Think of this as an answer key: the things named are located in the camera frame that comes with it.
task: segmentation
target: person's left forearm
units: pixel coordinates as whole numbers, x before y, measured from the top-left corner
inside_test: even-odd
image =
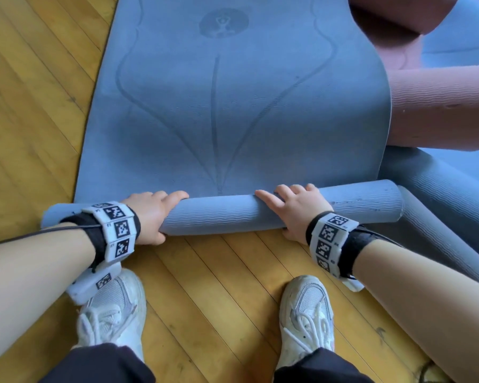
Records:
[[[0,244],[0,354],[89,267],[94,256],[94,246],[82,229]]]

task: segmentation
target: circular logo on mat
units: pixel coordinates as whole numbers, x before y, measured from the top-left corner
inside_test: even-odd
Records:
[[[248,16],[237,9],[222,8],[209,12],[199,23],[199,31],[212,39],[237,35],[248,27]]]

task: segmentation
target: person's right forearm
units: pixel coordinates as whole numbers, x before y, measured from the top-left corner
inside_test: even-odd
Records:
[[[384,240],[353,275],[456,383],[479,382],[479,283]]]

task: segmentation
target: black and white qr code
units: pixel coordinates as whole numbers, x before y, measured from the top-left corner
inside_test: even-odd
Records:
[[[317,260],[318,265],[330,273],[330,266],[328,265],[328,263],[325,262],[323,259],[317,258]]]
[[[117,238],[130,235],[130,226],[128,220],[121,220],[120,222],[114,222],[115,235]]]
[[[102,279],[100,279],[98,282],[96,282],[96,288],[99,290],[103,286],[105,286],[107,283],[109,283],[112,280],[112,276],[110,273],[108,273],[106,276],[104,276]]]
[[[124,218],[124,212],[118,206],[103,208],[103,211],[107,214],[110,220]]]
[[[333,242],[337,233],[338,233],[338,228],[335,228],[329,225],[324,225],[323,228],[321,229],[321,232],[319,233],[319,237],[321,239],[325,239],[327,242]]]
[[[128,252],[128,247],[130,246],[130,240],[124,239],[120,242],[116,243],[117,246],[115,247],[115,258],[124,255]]]
[[[110,204],[110,203],[99,203],[99,204],[93,205],[93,207],[95,207],[95,208],[105,208],[105,207],[109,207],[109,206],[113,206],[113,204]]]
[[[327,223],[332,223],[332,224],[335,224],[337,226],[342,226],[344,223],[346,223],[349,219],[348,218],[343,218],[343,217],[339,217],[339,216],[334,216],[332,219],[330,219],[329,221],[327,221]]]
[[[325,259],[328,259],[328,257],[330,257],[331,250],[332,250],[331,245],[318,239],[318,244],[316,245],[316,254],[322,256]]]

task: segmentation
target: pants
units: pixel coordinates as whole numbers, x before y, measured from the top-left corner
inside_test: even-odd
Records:
[[[151,370],[128,347],[75,348],[41,383],[154,383]],[[274,383],[373,383],[350,362],[320,348],[291,367],[275,371]]]

